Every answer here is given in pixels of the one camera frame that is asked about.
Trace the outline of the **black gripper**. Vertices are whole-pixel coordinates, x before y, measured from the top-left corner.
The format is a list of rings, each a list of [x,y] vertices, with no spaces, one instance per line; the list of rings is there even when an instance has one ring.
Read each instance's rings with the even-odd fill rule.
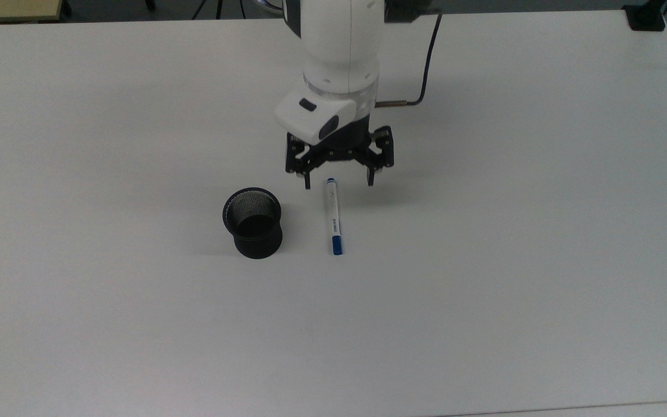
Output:
[[[311,188],[310,170],[324,163],[355,160],[367,167],[367,184],[374,185],[376,173],[394,166],[394,138],[390,126],[370,132],[370,116],[350,122],[310,147],[288,133],[285,148],[285,170],[302,177],[305,189]]]

